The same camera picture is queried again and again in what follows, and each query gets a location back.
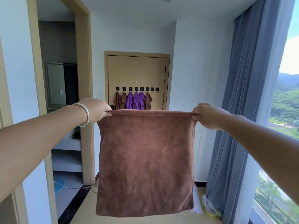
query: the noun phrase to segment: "sky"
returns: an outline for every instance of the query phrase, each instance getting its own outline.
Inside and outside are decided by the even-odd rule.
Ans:
[[[279,72],[299,74],[299,0],[295,1]]]

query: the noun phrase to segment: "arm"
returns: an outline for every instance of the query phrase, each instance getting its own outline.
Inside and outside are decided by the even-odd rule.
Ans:
[[[111,113],[99,99],[80,101],[94,123]],[[51,149],[73,128],[87,121],[80,106],[65,106],[0,130],[0,202],[5,199],[46,157]]]
[[[232,115],[209,104],[193,109],[194,118],[211,130],[223,130],[240,143],[273,181],[299,204],[299,140]]]

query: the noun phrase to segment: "window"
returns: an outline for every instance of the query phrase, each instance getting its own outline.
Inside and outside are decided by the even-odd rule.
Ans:
[[[299,139],[299,0],[296,0],[267,127]],[[265,224],[298,224],[299,207],[260,169],[254,214]]]

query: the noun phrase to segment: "wire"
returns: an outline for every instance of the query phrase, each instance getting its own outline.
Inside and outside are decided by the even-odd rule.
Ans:
[[[64,188],[67,188],[67,189],[80,189],[80,188],[71,188],[71,187],[66,187],[65,185],[62,185],[62,184],[60,184],[60,183],[58,183],[58,182],[56,182],[56,181],[54,181],[56,184],[59,184],[59,185],[61,185],[61,186],[63,186]]]

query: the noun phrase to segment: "brown towel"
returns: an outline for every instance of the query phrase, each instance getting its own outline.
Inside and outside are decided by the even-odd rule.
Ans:
[[[112,110],[101,133],[96,214],[140,217],[193,208],[192,113]]]
[[[121,95],[118,93],[118,91],[116,91],[115,93],[113,103],[114,103],[114,109],[116,110],[121,109]]]
[[[145,109],[146,110],[150,110],[152,108],[151,106],[151,101],[152,101],[152,97],[150,96],[149,92],[147,92],[145,99],[144,99],[144,103],[145,103]]]
[[[127,109],[127,94],[123,92],[123,95],[121,96],[121,107],[120,109]]]

